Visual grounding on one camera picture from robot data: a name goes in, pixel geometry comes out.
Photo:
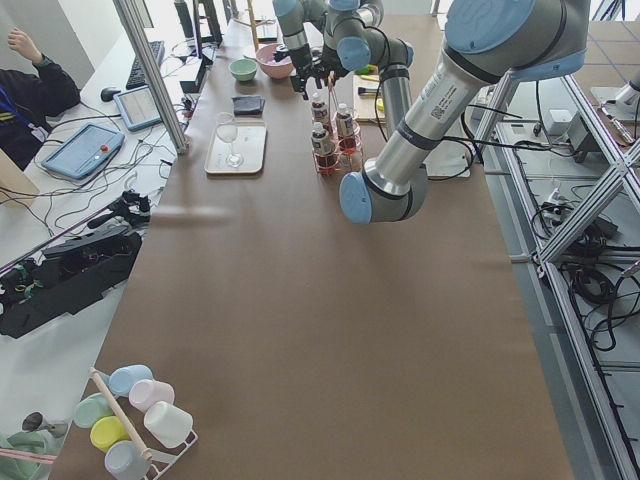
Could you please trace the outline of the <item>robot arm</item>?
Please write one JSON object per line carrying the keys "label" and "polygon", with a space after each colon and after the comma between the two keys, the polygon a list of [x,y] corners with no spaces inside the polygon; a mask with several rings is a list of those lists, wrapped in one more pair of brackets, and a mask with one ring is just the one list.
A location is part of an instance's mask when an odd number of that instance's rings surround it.
{"label": "robot arm", "polygon": [[381,152],[341,181],[353,223],[401,221],[422,206],[425,160],[478,91],[505,75],[529,82],[579,70],[586,53],[587,1],[455,1],[437,67]]}
{"label": "robot arm", "polygon": [[310,46],[305,25],[313,25],[323,32],[327,2],[321,0],[273,0],[272,6],[276,15],[283,41],[288,49],[289,57],[295,69],[291,83],[293,89],[308,100],[307,81],[315,79],[316,86],[321,87],[321,79],[326,77],[322,67],[321,53]]}

